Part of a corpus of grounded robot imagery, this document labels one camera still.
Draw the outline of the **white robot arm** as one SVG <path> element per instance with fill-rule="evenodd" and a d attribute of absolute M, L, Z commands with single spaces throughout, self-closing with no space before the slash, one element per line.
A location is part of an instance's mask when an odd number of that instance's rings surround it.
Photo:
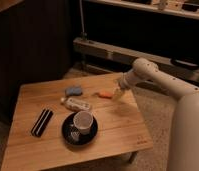
<path fill-rule="evenodd" d="M 151 80 L 177 102 L 172 116 L 166 171 L 199 171 L 199 87 L 161 71 L 144 58 L 117 79 L 120 91 Z"/>

